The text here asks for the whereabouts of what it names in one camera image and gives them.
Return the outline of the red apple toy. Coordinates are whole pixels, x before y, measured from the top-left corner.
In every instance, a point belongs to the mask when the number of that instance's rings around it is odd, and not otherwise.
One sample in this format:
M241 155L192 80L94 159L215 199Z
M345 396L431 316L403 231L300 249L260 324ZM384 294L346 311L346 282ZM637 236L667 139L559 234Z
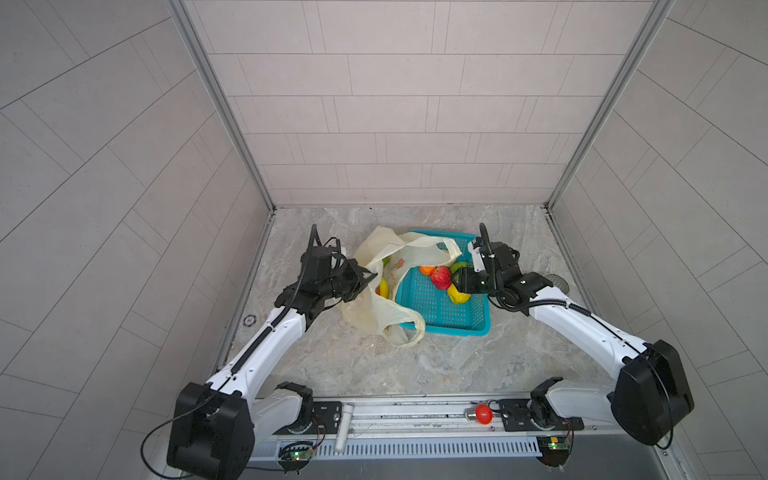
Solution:
M448 290L451 285L451 271L448 267L436 267L430 274L432 284L440 291Z

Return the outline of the yellow banana toy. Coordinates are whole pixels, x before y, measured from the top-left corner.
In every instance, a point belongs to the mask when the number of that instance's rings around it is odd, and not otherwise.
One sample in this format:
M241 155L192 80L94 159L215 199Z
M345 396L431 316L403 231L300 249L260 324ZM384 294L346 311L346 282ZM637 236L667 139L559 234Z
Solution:
M385 279L382 279L379 283L379 285L376 288L376 294L388 299L390 297L390 289L387 281Z

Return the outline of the right circuit board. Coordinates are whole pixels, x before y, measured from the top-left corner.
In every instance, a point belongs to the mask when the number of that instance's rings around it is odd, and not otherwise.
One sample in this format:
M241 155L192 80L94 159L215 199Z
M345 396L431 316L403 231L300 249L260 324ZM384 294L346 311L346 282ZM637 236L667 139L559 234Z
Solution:
M566 437L539 436L536 438L541 455L537 460L551 468L564 467L571 455L572 441Z

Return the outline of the cream plastic shopping bag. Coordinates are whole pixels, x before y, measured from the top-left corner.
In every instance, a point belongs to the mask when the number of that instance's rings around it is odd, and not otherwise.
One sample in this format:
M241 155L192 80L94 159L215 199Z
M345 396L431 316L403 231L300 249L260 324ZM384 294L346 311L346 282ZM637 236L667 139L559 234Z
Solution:
M354 255L375 277L355 300L341 305L343 319L362 334L378 335L393 346L416 345L426 333L426 322L422 314L395 301L398 288L412 269L448 267L460 254L457 243L447 237L376 227Z

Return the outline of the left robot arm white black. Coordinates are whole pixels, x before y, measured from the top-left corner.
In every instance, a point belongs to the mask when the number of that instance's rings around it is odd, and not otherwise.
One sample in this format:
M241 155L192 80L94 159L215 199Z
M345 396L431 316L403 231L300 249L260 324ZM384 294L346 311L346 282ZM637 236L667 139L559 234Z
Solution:
M166 462L185 475L237 479L254 447L283 427L311 423L309 388L284 382L256 398L289 348L327 308L351 302L375 273L343 255L339 245L310 243L298 279L287 286L258 332L205 383L190 382L179 393L171 421Z

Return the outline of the teal plastic basket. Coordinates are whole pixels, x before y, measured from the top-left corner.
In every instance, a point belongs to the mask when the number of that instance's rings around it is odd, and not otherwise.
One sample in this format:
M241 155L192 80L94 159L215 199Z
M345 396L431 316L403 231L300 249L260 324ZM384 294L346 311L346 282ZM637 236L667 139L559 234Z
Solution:
M427 333L454 336L485 336L491 329L490 304L486 295L472 295L454 304L445 291L412 268L398 286L395 302L420 313Z

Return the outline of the circuit board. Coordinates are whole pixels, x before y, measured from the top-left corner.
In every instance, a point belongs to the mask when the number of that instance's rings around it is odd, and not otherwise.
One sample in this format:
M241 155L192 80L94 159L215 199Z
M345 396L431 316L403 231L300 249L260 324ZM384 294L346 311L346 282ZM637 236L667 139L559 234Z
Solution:
M284 472L299 472L306 467L315 454L315 444L298 441L280 448L277 463Z
M566 437L539 436L536 438L541 455L537 460L551 468L564 467L571 455L572 441Z

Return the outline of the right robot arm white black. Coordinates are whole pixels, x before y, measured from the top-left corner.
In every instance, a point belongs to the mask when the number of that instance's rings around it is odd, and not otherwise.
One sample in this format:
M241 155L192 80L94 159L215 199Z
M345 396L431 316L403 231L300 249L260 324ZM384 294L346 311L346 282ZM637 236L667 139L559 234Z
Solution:
M611 422L644 445L670 447L675 427L694 399L678 351L631 335L574 302L555 274L524 273L519 253L502 242L469 242L472 262L451 275L461 293L480 294L494 305L522 313L563 335L587 353L610 380L579 384L551 377L530 393L528 409L538 428L554 429L575 417Z

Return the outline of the left circuit board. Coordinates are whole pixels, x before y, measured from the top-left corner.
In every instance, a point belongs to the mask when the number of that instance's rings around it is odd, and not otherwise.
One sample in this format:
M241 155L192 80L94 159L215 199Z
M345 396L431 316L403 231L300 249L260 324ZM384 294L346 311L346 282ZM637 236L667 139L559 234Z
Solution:
M277 463L284 472L299 472L306 467L315 454L315 444L298 441L280 448Z

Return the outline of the red emergency stop button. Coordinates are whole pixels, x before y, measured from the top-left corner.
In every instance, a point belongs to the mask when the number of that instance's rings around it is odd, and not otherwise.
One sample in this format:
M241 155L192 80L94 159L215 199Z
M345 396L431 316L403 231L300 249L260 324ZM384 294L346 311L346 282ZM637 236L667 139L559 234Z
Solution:
M465 410L464 415L470 422L490 425L493 422L494 411L486 404L473 404Z

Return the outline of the yellow lemon toy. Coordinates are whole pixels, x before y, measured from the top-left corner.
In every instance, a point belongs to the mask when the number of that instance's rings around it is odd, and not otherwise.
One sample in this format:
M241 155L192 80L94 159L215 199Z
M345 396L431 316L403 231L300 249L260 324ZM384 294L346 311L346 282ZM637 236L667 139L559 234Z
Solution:
M455 285L451 285L446 290L446 293L454 305L463 305L467 303L472 297L471 294L460 292Z

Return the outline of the green bumpy fruit toy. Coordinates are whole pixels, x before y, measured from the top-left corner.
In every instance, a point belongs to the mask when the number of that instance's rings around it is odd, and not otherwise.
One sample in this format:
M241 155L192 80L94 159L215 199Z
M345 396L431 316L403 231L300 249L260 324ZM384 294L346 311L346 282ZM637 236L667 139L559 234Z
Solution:
M472 266L468 262L456 262L449 269L452 279L461 278L471 270Z

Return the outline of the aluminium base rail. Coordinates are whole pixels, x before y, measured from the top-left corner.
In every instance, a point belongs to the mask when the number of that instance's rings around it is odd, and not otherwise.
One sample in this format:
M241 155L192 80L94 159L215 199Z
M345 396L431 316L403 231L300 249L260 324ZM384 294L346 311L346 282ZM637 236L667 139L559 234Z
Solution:
M570 433L625 435L613 417L608 399L596 392L579 392L574 406L555 407L544 394L451 394L329 397L315 399L305 413L303 399L279 390L251 405L256 443L267 440L308 440L319 449L334 451L341 409L354 406L346 444L384 439L403 443L412 439L535 438ZM464 412L473 404L494 411L493 422L470 422Z

